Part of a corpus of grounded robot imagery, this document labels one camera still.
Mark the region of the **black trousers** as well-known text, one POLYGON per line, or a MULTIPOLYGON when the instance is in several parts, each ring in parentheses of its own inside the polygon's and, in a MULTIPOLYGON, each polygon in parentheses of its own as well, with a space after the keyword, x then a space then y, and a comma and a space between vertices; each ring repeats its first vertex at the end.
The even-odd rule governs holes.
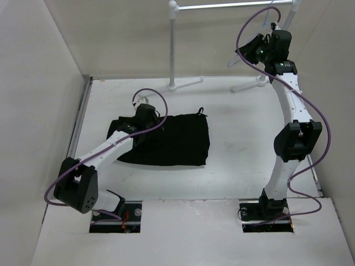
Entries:
POLYGON ((205 166, 210 138, 204 108, 194 114, 168 116, 161 128, 142 134, 145 140, 117 158, 148 166, 205 166))

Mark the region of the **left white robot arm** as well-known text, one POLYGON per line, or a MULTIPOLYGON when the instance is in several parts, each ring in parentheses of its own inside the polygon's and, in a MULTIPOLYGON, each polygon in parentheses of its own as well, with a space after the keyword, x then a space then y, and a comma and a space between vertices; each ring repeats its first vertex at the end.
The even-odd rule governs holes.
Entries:
POLYGON ((101 145, 78 159, 66 158, 58 179, 50 186, 60 206, 69 206, 82 214, 104 212, 112 221, 124 216, 123 200, 113 192, 99 190, 99 175, 121 155, 145 140, 145 134, 162 125, 155 107, 139 104, 135 115, 113 131, 101 145))

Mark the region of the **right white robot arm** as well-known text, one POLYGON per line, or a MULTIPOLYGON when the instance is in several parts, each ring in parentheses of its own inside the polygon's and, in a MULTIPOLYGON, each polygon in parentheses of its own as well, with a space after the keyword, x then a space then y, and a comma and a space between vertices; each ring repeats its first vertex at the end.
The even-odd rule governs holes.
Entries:
POLYGON ((236 49, 251 66, 265 66, 263 73, 278 96, 285 124, 274 139, 276 162, 258 202, 240 203, 240 217, 245 222, 286 219, 291 177, 312 152, 322 132, 322 124, 314 121, 301 98, 295 63, 287 58, 291 39, 290 32, 275 29, 267 35, 258 34, 236 49))

